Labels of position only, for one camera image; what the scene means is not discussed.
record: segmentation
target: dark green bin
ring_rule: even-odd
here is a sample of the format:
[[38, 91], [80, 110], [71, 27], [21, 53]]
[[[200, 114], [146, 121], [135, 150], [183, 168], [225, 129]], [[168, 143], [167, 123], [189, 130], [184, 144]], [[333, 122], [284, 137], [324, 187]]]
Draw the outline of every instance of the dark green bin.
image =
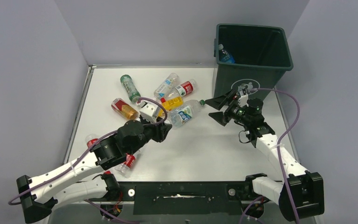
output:
[[[219, 44], [233, 55], [235, 64], [219, 60]], [[231, 89], [271, 89], [286, 71], [293, 68], [285, 32], [278, 27], [218, 24], [214, 50], [216, 82], [213, 97]], [[268, 94], [269, 91], [257, 91], [250, 97], [264, 100]]]

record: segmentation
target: plastic bottle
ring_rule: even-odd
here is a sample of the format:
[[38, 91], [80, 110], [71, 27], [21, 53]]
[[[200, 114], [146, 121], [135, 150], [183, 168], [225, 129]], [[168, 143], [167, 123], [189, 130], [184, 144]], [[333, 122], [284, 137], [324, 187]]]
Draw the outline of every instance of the plastic bottle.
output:
[[128, 120], [135, 120], [136, 118], [138, 118], [138, 111], [132, 108], [126, 102], [124, 102], [124, 100], [121, 98], [116, 98], [110, 106], [114, 111], [120, 113]]
[[[164, 98], [161, 98], [161, 102], [162, 102], [162, 106], [167, 110], [167, 111], [171, 111], [172, 109], [175, 109], [178, 106], [181, 106], [183, 104], [183, 100], [182, 97], [176, 97], [173, 99], [170, 99], [168, 101], [166, 101]], [[161, 117], [163, 116], [164, 111], [160, 109], [160, 112], [158, 113], [158, 116]]]
[[154, 91], [154, 96], [161, 99], [173, 87], [179, 84], [179, 76], [176, 73], [171, 73], [165, 81]]
[[223, 48], [223, 44], [219, 44], [219, 60], [225, 63], [235, 63], [233, 56]]
[[94, 142], [98, 140], [98, 136], [96, 134], [89, 134], [84, 140], [87, 143], [87, 147], [90, 147]]
[[164, 97], [161, 98], [161, 101], [163, 99], [168, 101], [176, 97], [184, 97], [185, 95], [193, 92], [195, 89], [197, 89], [197, 82], [194, 79], [190, 79], [189, 81], [182, 83], [175, 89], [172, 89], [169, 93], [165, 94]]
[[191, 119], [196, 117], [201, 109], [204, 107], [204, 100], [189, 100], [186, 101], [182, 106], [173, 109], [168, 112], [168, 120], [172, 124], [173, 128], [178, 128], [183, 126], [185, 123], [189, 122]]
[[127, 91], [128, 98], [130, 98], [130, 101], [133, 104], [136, 103], [138, 101], [138, 99], [141, 97], [141, 94], [136, 89], [131, 76], [129, 76], [129, 75], [121, 76], [120, 82], [121, 82], [121, 85], [123, 85], [123, 87]]
[[140, 151], [136, 151], [133, 155], [127, 154], [127, 161], [123, 162], [119, 166], [115, 167], [115, 170], [119, 171], [123, 176], [128, 176], [132, 166], [134, 166], [136, 157], [140, 154]]

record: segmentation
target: bin rim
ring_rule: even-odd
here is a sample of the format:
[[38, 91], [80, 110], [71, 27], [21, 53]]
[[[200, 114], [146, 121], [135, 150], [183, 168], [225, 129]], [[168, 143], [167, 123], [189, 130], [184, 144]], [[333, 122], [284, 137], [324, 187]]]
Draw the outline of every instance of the bin rim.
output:
[[243, 27], [262, 27], [262, 28], [273, 28], [273, 29], [278, 29], [282, 32], [283, 34], [283, 39], [285, 41], [285, 47], [289, 56], [289, 61], [290, 61], [290, 66], [286, 66], [286, 67], [282, 67], [282, 66], [260, 66], [260, 65], [251, 65], [251, 64], [236, 64], [236, 63], [226, 63], [226, 62], [221, 62], [219, 57], [216, 57], [216, 63], [217, 64], [221, 64], [221, 65], [235, 65], [235, 66], [240, 66], [240, 67], [247, 67], [247, 68], [254, 68], [254, 69], [271, 69], [271, 70], [283, 70], [283, 71], [291, 71], [293, 69], [293, 61], [291, 59], [291, 54], [290, 54], [290, 49], [289, 49], [289, 45], [288, 45], [288, 40], [286, 38], [286, 33], [285, 30], [281, 27], [272, 27], [272, 26], [262, 26], [262, 25], [252, 25], [252, 24], [235, 24], [235, 23], [219, 23], [216, 25], [216, 38], [214, 41], [214, 50], [217, 52], [218, 50], [218, 42], [217, 40], [219, 39], [219, 27], [220, 26], [243, 26]]

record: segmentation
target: tabletop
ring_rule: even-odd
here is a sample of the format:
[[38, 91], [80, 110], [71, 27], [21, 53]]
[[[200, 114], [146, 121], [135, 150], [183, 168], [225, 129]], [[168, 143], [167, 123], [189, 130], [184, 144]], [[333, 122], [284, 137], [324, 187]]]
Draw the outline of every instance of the tabletop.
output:
[[[152, 97], [154, 90], [172, 72], [178, 74], [180, 83], [195, 79], [198, 89], [184, 96], [183, 100], [209, 99], [213, 97], [214, 68], [96, 68], [85, 97], [72, 144], [69, 160], [80, 156], [86, 149], [85, 137], [105, 133], [121, 127], [126, 119], [113, 111], [111, 103], [122, 98], [133, 108], [120, 77], [128, 74], [143, 97]], [[251, 144], [239, 142], [238, 133], [243, 130], [230, 122], [221, 126], [208, 113], [215, 109], [205, 105], [198, 117], [178, 129], [172, 129], [162, 143], [150, 141], [140, 149], [140, 155], [129, 177], [123, 177], [114, 168], [110, 171], [118, 181], [243, 181], [247, 175], [265, 173], [273, 180], [282, 180], [282, 174], [274, 169], [267, 158]], [[271, 92], [264, 99], [265, 121], [279, 136], [285, 123], [277, 97]], [[288, 137], [282, 140], [293, 155]]]

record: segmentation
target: gray wall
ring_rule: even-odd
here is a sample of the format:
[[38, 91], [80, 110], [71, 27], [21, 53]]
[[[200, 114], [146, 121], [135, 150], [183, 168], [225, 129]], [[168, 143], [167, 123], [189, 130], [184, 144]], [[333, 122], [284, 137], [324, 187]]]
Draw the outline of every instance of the gray wall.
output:
[[0, 224], [24, 223], [16, 178], [62, 162], [86, 73], [53, 0], [0, 0]]
[[[289, 46], [294, 69], [278, 88], [301, 103], [300, 160], [324, 178], [325, 222], [358, 223], [358, 1], [311, 0]], [[283, 105], [292, 122], [293, 103]]]
[[55, 0], [89, 64], [213, 63], [218, 23], [289, 36], [309, 0]]

